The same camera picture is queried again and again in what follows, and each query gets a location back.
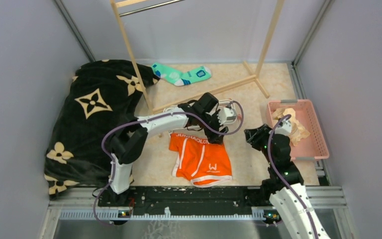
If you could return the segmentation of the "white plastic clip hanger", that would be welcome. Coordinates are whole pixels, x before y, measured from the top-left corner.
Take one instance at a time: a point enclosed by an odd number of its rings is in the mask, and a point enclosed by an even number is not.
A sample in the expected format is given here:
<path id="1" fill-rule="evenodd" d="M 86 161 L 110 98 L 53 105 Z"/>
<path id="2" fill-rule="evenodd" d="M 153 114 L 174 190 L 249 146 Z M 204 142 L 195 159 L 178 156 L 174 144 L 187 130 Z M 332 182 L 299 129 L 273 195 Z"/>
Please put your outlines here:
<path id="1" fill-rule="evenodd" d="M 186 102 L 186 103 L 181 103 L 179 105 L 167 107 L 163 110 L 163 113 L 177 112 L 179 110 L 179 108 L 181 108 L 187 112 L 191 112 L 193 115 L 199 116 L 203 120 L 203 116 L 205 114 L 210 114 L 210 115 L 216 114 L 218 117 L 218 112 L 221 108 L 228 107 L 228 108 L 235 109 L 236 104 L 237 103 L 231 99 L 220 100 L 220 101 L 215 100 L 215 101 L 210 101 L 210 102 L 203 101 L 202 99 L 199 99 L 199 100 L 191 100 L 191 101 Z M 184 128 L 187 130 L 191 130 L 191 131 L 203 130 L 203 125 L 207 125 L 207 124 L 202 123 L 197 118 L 195 118 L 193 115 L 192 116 L 189 115 L 190 120 Z M 241 117 L 241 115 L 237 113 L 237 120 L 240 120 L 240 117 Z"/>

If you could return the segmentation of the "orange underwear white trim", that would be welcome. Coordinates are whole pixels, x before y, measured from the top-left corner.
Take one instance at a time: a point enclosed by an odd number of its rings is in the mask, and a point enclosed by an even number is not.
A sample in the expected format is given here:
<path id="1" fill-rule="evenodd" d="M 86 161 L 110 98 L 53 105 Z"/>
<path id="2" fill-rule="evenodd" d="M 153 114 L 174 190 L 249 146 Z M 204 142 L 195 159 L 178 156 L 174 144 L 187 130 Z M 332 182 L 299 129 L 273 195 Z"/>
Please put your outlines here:
<path id="1" fill-rule="evenodd" d="M 199 188 L 218 186 L 233 180 L 224 144 L 184 133 L 170 135 L 169 150 L 177 152 L 172 176 L 184 178 Z"/>

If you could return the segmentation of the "pink perforated plastic basket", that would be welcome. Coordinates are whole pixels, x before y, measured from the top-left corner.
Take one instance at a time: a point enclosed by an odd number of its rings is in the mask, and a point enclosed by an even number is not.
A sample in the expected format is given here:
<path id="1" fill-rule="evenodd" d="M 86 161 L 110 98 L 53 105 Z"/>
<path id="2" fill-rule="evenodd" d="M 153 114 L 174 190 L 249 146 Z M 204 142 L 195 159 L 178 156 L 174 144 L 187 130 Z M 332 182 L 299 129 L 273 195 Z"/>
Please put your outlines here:
<path id="1" fill-rule="evenodd" d="M 292 160 L 317 161 L 329 158 L 327 148 L 314 106 L 310 100 L 280 100 L 270 101 L 267 104 L 266 116 L 270 127 L 276 124 L 278 113 L 286 109 L 292 114 L 291 119 L 297 120 L 310 133 L 306 138 L 302 138 L 296 145 L 290 143 Z"/>

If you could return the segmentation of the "wooden drying rack frame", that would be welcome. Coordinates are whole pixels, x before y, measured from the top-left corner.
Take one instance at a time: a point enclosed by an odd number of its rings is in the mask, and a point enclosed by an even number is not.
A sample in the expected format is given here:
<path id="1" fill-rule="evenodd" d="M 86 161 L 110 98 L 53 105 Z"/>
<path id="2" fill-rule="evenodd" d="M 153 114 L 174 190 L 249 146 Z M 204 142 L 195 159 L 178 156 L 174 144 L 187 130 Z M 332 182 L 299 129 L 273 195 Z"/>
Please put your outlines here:
<path id="1" fill-rule="evenodd" d="M 244 67 L 247 69 L 247 71 L 250 74 L 248 77 L 243 78 L 241 80 L 236 80 L 236 81 L 230 82 L 230 83 L 228 83 L 228 84 L 226 84 L 224 86 L 221 86 L 221 87 L 218 87 L 218 88 L 214 88 L 214 89 L 212 89 L 210 91 L 209 90 L 203 90 L 202 92 L 200 92 L 200 93 L 198 93 L 198 94 L 196 94 L 196 95 L 194 95 L 192 97 L 186 98 L 184 100 L 174 101 L 174 102 L 168 103 L 168 104 L 166 104 L 166 105 L 164 105 L 162 107 L 159 107 L 159 108 L 154 108 L 153 107 L 152 100 L 149 98 L 149 96 L 148 96 L 148 94 L 146 92 L 146 87 L 145 87 L 145 85 L 143 83 L 143 80 L 142 80 L 142 77 L 141 77 L 141 74 L 140 74 L 140 71 L 139 71 L 136 59 L 134 57 L 134 54 L 133 54 L 133 51 L 132 51 L 132 48 L 131 48 L 131 45 L 130 45 L 130 42 L 129 42 L 129 39 L 128 39 L 128 36 L 127 36 L 127 33 L 126 33 L 126 30 L 125 30 L 125 27 L 124 27 L 124 23 L 122 22 L 121 18 L 123 16 L 139 13 L 139 12 L 142 12 L 142 11 L 147 11 L 147 10 L 150 10 L 150 9 L 154 9 L 154 8 L 163 7 L 163 6 L 166 6 L 166 5 L 178 3 L 178 1 L 177 0 L 169 0 L 169 1 L 165 1 L 165 2 L 159 3 L 159 4 L 154 4 L 154 5 L 151 5 L 151 6 L 148 6 L 148 7 L 144 7 L 144 8 L 138 9 L 138 10 L 133 10 L 131 12 L 122 13 L 122 14 L 120 14 L 119 11 L 118 11 L 118 9 L 121 8 L 121 7 L 126 7 L 126 6 L 130 6 L 130 5 L 138 4 L 138 3 L 141 3 L 141 2 L 142 1 L 140 1 L 140 0 L 124 0 L 124 1 L 119 1 L 119 2 L 111 0 L 110 1 L 110 6 L 111 6 L 111 8 L 113 10 L 113 13 L 115 15 L 116 21 L 117 21 L 117 23 L 119 25 L 119 29 L 120 29 L 120 32 L 122 34 L 125 46 L 127 48 L 128 55 L 130 57 L 130 60 L 132 62 L 132 66 L 133 66 L 133 68 L 135 70 L 136 76 L 137 76 L 138 81 L 140 83 L 140 86 L 141 86 L 141 89 L 142 89 L 142 92 L 143 92 L 143 95 L 144 95 L 145 102 L 146 102 L 146 104 L 148 106 L 148 109 L 152 113 L 154 113 L 154 114 L 155 113 L 160 113 L 160 112 L 162 112 L 162 110 L 165 107 L 170 107 L 170 106 L 173 106 L 173 105 L 178 105 L 180 103 L 185 103 L 185 102 L 187 102 L 189 100 L 194 100 L 196 98 L 201 97 L 206 92 L 209 92 L 209 93 L 215 95 L 215 94 L 223 93 L 223 92 L 232 90 L 234 88 L 237 88 L 237 87 L 240 87 L 240 86 L 252 83 L 252 82 L 257 84 L 258 88 L 260 89 L 260 91 L 263 93 L 263 95 L 266 98 L 270 97 L 269 92 L 267 91 L 267 89 L 260 82 L 260 73 L 261 73 L 262 66 L 263 66 L 263 64 L 265 62 L 265 57 L 267 55 L 267 51 L 268 51 L 269 46 L 271 44 L 274 31 L 276 29 L 277 23 L 279 21 L 280 14 L 282 12 L 282 9 L 283 9 L 284 3 L 285 3 L 283 0 L 277 0 L 276 1 L 274 13 L 273 13 L 272 19 L 270 21 L 268 32 L 267 32 L 267 35 L 265 37 L 263 48 L 262 48 L 262 51 L 261 51 L 261 54 L 260 54 L 260 57 L 259 57 L 259 60 L 258 60 L 258 63 L 257 63 L 257 67 L 256 67 L 255 71 L 252 71 L 250 69 L 248 63 L 246 61 L 243 61 Z"/>

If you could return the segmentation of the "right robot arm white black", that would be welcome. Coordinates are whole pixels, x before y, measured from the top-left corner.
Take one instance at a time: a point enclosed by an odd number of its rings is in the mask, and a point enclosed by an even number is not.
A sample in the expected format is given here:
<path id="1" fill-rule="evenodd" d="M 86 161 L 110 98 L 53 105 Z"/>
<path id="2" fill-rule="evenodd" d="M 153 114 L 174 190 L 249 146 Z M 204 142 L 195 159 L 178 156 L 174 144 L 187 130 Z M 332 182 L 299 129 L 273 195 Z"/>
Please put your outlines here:
<path id="1" fill-rule="evenodd" d="M 261 183 L 260 198 L 273 205 L 293 239 L 328 239 L 307 195 L 299 169 L 290 156 L 290 138 L 264 124 L 244 131 L 246 142 L 266 157 L 270 177 Z"/>

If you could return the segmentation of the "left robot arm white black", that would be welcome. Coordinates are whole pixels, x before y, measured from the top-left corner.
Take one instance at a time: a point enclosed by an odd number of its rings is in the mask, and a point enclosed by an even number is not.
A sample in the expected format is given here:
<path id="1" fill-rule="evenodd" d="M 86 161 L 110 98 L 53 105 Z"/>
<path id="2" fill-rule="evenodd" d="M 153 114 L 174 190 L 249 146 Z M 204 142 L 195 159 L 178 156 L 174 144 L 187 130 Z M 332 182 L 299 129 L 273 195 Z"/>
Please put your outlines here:
<path id="1" fill-rule="evenodd" d="M 174 177 L 183 177 L 197 187 L 211 187 L 232 179 L 229 156 L 223 143 L 228 132 L 225 123 L 236 113 L 230 107 L 218 108 L 218 99 L 204 93 L 198 100 L 182 103 L 164 113 L 134 117 L 108 132 L 102 149 L 111 157 L 110 200 L 117 206 L 129 200 L 130 174 L 148 138 L 166 131 L 198 125 L 205 138 L 173 133 L 169 150 L 177 152 Z"/>

